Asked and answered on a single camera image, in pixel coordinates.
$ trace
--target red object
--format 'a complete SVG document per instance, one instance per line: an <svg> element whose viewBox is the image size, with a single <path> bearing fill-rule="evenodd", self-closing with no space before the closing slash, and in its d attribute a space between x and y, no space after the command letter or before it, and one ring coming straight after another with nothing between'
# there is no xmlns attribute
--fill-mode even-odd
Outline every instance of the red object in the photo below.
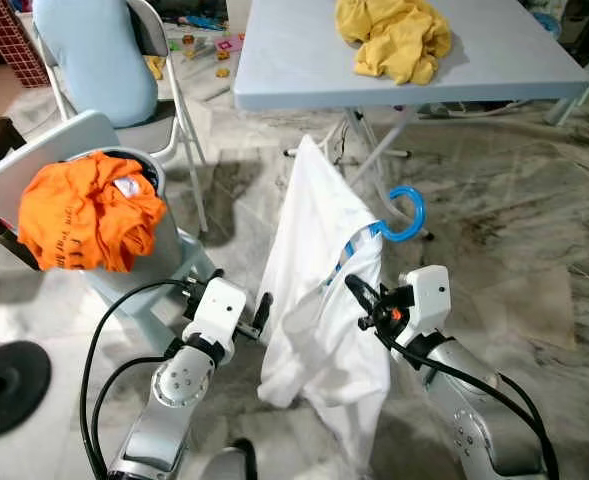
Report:
<svg viewBox="0 0 589 480"><path fill-rule="evenodd" d="M403 314L398 308L392 309L392 320L398 322L401 318L403 318Z"/></svg>
<svg viewBox="0 0 589 480"><path fill-rule="evenodd" d="M31 6L31 0L25 2ZM23 25L5 0L0 0L0 54L24 87L45 87L50 84L45 67Z"/></svg>

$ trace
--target orange t-shirt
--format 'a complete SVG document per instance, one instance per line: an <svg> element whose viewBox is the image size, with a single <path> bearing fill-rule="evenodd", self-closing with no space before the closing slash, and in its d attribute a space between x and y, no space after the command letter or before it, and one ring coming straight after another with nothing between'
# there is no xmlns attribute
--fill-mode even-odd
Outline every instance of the orange t-shirt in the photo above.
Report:
<svg viewBox="0 0 589 480"><path fill-rule="evenodd" d="M41 269L129 272L154 251L163 200L135 160L94 152L43 167L23 192L18 241Z"/></svg>

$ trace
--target blue plastic hanger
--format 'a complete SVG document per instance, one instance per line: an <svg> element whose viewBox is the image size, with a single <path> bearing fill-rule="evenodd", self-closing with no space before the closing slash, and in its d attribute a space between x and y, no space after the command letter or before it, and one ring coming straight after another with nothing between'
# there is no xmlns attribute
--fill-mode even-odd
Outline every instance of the blue plastic hanger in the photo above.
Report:
<svg viewBox="0 0 589 480"><path fill-rule="evenodd" d="M383 237L391 242L405 242L410 238L415 237L423 228L425 223L425 202L421 193L413 187L407 185L401 185L399 187L390 190L390 200L400 197L401 195L407 195L410 200L414 203L414 221L412 224L402 232L393 232L387 226L385 220L380 220L370 225L370 232L372 235L381 232Z"/></svg>
<svg viewBox="0 0 589 480"><path fill-rule="evenodd" d="M393 232L390 230L384 220L379 220L378 222L369 226L370 234L374 236L378 232L381 232L384 238L396 243L404 242L410 238L415 237L421 231L421 228L423 228L423 224L425 223L425 203L423 202L423 196L418 190L407 185L393 188L390 190L389 195L390 200L394 200L401 195L407 195L412 200L414 203L414 221L407 229L403 230L402 232ZM326 285L329 285L334 279L336 272L341 270L343 267L343 262L354 255L355 250L354 245L352 245L352 240L347 242L343 251L344 255L342 255L342 259L339 260L339 262L336 264L334 272L327 279Z"/></svg>

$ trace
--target metal rod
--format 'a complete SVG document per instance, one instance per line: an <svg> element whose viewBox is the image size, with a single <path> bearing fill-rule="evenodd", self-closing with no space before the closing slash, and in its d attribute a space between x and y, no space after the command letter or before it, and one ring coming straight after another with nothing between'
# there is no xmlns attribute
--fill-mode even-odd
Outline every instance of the metal rod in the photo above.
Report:
<svg viewBox="0 0 589 480"><path fill-rule="evenodd" d="M396 125L394 125L390 129L390 131L387 132L387 135L383 137L383 140L381 140L381 142L376 146L374 151L372 151L372 153L369 154L369 156L365 160L365 163L361 165L361 168L358 169L356 175L354 175L354 177L350 179L350 181L348 182L350 186L356 184L363 177L363 175L365 175L365 173L385 152L385 150L387 150L387 148L392 144L392 142L396 140L396 137L398 137L401 134L401 132L403 132L407 124L412 121L412 119L416 115L416 112L417 107L415 106L407 106L403 109L403 111L400 113L398 121L396 122Z"/></svg>

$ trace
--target yellow towel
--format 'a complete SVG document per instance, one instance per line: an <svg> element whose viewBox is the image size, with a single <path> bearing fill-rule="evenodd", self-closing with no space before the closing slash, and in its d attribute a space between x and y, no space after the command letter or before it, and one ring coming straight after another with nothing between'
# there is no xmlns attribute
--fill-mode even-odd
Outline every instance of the yellow towel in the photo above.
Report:
<svg viewBox="0 0 589 480"><path fill-rule="evenodd" d="M397 84L429 83L451 47L447 21L423 0L338 0L336 28L346 42L363 42L356 73Z"/></svg>
<svg viewBox="0 0 589 480"><path fill-rule="evenodd" d="M165 57L156 57L154 55L143 55L147 67L152 71L156 80L163 80L163 67L165 66Z"/></svg>

